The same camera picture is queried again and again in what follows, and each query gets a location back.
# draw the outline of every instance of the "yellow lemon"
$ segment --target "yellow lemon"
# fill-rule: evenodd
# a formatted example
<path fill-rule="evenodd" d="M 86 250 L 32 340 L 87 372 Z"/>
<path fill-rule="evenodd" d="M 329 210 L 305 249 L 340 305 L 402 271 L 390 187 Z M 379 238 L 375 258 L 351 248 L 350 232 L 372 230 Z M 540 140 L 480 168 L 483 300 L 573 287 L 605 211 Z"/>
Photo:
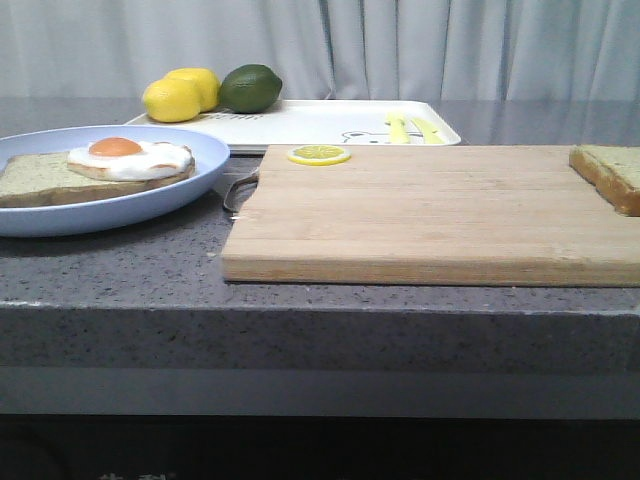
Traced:
<path fill-rule="evenodd" d="M 146 88 L 142 103 L 158 122 L 184 122 L 200 113 L 200 91 L 190 80 L 161 78 Z"/>
<path fill-rule="evenodd" d="M 200 67 L 178 68 L 167 73 L 165 78 L 181 78 L 195 82 L 200 91 L 201 112 L 208 112 L 218 106 L 220 80 L 212 70 Z"/>
<path fill-rule="evenodd" d="M 303 165 L 322 166 L 345 162 L 351 158 L 351 153 L 336 145 L 304 145 L 289 150 L 287 158 Z"/>

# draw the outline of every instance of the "light blue plate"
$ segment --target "light blue plate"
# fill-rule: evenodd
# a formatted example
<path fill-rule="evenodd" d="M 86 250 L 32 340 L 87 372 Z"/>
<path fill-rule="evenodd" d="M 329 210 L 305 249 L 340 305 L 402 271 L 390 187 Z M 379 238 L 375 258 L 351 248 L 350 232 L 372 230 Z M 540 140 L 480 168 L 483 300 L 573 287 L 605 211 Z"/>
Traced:
<path fill-rule="evenodd" d="M 51 207 L 0 208 L 0 236 L 74 235 L 157 217 L 186 205 L 211 189 L 230 154 L 226 143 L 190 130 L 141 125 L 76 127 L 0 139 L 0 171 L 14 155 L 61 152 L 112 136 L 187 145 L 196 159 L 196 173 L 173 185 L 123 197 Z"/>

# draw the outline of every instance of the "egg yolk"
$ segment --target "egg yolk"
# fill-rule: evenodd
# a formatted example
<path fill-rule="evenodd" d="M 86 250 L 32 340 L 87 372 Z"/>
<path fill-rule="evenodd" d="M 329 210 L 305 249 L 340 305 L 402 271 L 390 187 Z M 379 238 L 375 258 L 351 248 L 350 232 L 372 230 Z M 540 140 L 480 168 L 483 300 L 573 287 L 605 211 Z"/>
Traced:
<path fill-rule="evenodd" d="M 122 157 L 142 151 L 142 147 L 133 140 L 122 137 L 109 137 L 97 141 L 89 147 L 91 155 L 100 157 Z"/>

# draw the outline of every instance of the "lemon slice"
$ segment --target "lemon slice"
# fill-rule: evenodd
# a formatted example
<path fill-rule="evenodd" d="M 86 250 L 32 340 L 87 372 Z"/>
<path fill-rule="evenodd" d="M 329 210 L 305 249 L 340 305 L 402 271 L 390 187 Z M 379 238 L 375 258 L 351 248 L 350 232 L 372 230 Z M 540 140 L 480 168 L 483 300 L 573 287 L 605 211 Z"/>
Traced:
<path fill-rule="evenodd" d="M 345 162 L 351 158 L 351 153 L 335 145 L 304 145 L 290 150 L 287 158 L 302 165 L 323 166 Z"/>

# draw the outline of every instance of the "lime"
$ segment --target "lime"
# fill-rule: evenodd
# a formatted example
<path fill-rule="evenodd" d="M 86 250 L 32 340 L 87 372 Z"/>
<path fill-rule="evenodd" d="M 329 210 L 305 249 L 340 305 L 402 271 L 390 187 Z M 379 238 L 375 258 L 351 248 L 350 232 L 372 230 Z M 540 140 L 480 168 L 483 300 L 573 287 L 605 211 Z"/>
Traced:
<path fill-rule="evenodd" d="M 287 158 L 303 165 L 323 166 L 345 162 L 351 153 L 336 145 L 304 145 L 290 150 Z"/>
<path fill-rule="evenodd" d="M 266 65 L 243 65 L 222 81 L 220 105 L 235 113 L 260 113 L 276 102 L 281 90 L 282 79 Z"/>

